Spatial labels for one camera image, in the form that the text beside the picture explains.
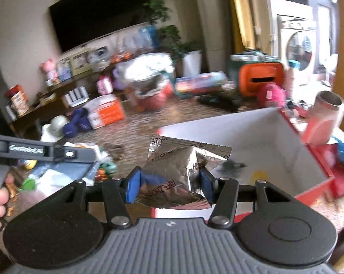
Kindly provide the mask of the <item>silver foil snack bag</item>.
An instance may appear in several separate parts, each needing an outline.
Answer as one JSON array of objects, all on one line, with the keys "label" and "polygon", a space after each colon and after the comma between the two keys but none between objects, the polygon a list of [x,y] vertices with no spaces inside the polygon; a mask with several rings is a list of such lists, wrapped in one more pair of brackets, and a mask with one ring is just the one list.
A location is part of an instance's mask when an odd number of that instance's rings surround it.
[{"label": "silver foil snack bag", "polygon": [[227,146],[153,135],[140,175],[138,203],[175,210],[210,208],[200,168],[212,171],[229,159],[231,151]]}]

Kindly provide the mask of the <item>orange snack box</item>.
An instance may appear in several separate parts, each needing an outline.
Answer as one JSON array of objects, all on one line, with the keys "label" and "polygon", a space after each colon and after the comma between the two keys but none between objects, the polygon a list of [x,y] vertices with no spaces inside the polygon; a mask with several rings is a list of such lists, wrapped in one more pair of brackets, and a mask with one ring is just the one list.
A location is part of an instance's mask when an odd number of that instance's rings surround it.
[{"label": "orange snack box", "polygon": [[5,96],[10,99],[18,116],[23,116],[29,110],[29,103],[21,85],[15,85],[6,91]]}]

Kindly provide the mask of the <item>white helmet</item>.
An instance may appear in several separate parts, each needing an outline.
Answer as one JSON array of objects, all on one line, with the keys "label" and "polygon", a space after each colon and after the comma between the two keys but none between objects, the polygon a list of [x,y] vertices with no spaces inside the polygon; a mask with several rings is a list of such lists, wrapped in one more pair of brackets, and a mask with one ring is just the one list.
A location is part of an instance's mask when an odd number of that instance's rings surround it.
[{"label": "white helmet", "polygon": [[61,140],[64,137],[63,128],[67,123],[68,119],[63,115],[54,117],[49,124],[42,126],[40,141],[57,142]]}]

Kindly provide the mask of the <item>dark blue dumbbell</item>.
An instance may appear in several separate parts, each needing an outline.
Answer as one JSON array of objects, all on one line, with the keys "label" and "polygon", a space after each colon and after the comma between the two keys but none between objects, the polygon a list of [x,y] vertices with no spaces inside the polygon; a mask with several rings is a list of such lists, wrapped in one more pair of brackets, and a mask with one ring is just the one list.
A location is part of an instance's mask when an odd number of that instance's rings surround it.
[{"label": "dark blue dumbbell", "polygon": [[88,119],[88,110],[86,108],[77,108],[73,111],[70,122],[62,129],[62,133],[67,138],[75,137],[79,132],[89,132],[93,127]]}]

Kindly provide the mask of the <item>pink toy figure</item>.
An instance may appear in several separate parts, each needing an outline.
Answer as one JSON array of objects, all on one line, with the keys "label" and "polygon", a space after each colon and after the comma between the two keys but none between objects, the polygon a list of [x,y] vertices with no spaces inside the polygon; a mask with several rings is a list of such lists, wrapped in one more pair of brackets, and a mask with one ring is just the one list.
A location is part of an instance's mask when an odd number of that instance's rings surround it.
[{"label": "pink toy figure", "polygon": [[40,63],[40,70],[46,77],[46,85],[48,87],[60,84],[56,64],[57,62],[54,58],[49,58],[46,62]]}]

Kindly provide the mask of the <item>clear plastic storage case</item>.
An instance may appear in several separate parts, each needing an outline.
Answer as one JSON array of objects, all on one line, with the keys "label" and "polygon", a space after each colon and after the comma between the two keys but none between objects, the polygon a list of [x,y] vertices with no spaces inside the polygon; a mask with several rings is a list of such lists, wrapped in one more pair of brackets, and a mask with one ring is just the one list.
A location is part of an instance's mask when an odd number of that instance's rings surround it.
[{"label": "clear plastic storage case", "polygon": [[222,71],[208,72],[176,79],[175,89],[181,94],[199,95],[218,90],[227,80]]}]

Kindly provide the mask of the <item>wooden tv cabinet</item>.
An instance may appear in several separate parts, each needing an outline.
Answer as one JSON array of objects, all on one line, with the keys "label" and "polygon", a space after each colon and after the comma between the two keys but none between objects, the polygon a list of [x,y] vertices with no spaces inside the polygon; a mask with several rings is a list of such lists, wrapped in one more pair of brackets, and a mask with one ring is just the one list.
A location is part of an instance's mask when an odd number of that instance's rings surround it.
[{"label": "wooden tv cabinet", "polygon": [[98,93],[96,83],[99,77],[101,74],[104,74],[113,78],[112,70],[114,68],[115,65],[112,64],[101,72],[87,71],[50,88],[45,93],[42,93],[41,97],[50,97],[54,94],[55,99],[45,105],[39,105],[38,107],[32,106],[23,116],[14,120],[10,124],[10,128],[16,135],[24,137],[27,129],[35,126],[36,121],[50,121],[58,115],[69,114],[74,108],[68,104],[66,94],[74,91],[76,88],[80,90],[81,87],[85,87],[91,100],[98,97],[100,94]]}]

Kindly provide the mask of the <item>pink fluffy ball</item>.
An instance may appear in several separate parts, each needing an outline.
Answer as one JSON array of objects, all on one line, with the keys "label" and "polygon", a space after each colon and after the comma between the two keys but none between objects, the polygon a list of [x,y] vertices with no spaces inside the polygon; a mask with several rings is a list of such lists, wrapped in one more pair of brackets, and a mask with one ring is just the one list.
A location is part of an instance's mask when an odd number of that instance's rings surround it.
[{"label": "pink fluffy ball", "polygon": [[264,108],[282,108],[285,99],[286,91],[274,83],[264,85],[257,94],[257,101]]}]

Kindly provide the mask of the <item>framed photo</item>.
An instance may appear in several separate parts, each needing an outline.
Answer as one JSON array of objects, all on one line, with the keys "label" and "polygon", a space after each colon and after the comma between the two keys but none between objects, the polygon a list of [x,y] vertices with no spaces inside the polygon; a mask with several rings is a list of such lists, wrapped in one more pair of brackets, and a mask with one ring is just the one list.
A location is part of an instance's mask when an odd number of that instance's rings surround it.
[{"label": "framed photo", "polygon": [[89,50],[83,50],[70,57],[73,76],[78,76],[91,70],[91,63],[88,60],[89,53]]}]

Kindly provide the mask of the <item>orange green tissue box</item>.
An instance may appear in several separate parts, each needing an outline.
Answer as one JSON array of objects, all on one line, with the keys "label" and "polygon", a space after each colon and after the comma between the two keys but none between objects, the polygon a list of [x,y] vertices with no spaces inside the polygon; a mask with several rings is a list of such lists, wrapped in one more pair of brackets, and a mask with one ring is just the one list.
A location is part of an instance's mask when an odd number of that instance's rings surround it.
[{"label": "orange green tissue box", "polygon": [[268,83],[283,87],[284,66],[274,56],[256,50],[246,50],[228,59],[228,78],[242,97],[256,97]]}]

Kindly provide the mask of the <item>white milk bottle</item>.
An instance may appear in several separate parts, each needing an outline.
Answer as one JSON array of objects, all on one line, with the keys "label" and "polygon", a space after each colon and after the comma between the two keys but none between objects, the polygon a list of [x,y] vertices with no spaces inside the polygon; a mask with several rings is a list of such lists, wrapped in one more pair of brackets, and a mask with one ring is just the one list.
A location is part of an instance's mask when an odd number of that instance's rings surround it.
[{"label": "white milk bottle", "polygon": [[286,73],[286,92],[287,98],[294,100],[300,87],[300,67],[301,64],[297,60],[288,61],[288,69]]}]

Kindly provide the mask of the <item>pink steel tumbler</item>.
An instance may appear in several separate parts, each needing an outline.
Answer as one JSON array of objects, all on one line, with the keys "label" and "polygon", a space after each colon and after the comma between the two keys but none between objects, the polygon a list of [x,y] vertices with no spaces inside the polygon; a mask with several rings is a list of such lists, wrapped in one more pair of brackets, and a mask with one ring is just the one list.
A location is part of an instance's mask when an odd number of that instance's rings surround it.
[{"label": "pink steel tumbler", "polygon": [[321,91],[310,109],[308,124],[302,135],[304,144],[325,145],[344,117],[344,99],[336,93]]}]

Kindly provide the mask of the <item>washing machine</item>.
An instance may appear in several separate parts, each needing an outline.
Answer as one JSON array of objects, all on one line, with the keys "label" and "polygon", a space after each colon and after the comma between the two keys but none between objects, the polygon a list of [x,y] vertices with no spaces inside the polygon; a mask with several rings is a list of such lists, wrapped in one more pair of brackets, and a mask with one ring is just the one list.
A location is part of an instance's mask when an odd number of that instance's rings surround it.
[{"label": "washing machine", "polygon": [[300,63],[301,83],[313,75],[316,58],[316,22],[313,8],[286,0],[271,0],[278,29],[278,56],[285,66]]}]

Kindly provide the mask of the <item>green potted plant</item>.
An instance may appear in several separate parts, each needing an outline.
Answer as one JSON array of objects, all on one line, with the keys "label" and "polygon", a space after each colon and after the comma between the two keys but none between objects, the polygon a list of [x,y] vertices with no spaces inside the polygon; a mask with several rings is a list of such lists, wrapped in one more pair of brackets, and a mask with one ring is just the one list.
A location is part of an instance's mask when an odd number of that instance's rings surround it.
[{"label": "green potted plant", "polygon": [[150,24],[156,26],[163,48],[181,62],[190,51],[202,47],[202,27],[196,0],[147,0]]}]

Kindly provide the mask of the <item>black wall television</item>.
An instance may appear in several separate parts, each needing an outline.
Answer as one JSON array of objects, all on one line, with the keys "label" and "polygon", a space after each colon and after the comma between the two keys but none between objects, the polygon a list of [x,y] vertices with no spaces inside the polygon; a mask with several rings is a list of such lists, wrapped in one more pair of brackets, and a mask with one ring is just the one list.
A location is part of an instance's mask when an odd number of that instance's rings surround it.
[{"label": "black wall television", "polygon": [[147,21],[147,0],[60,0],[49,6],[62,52]]}]

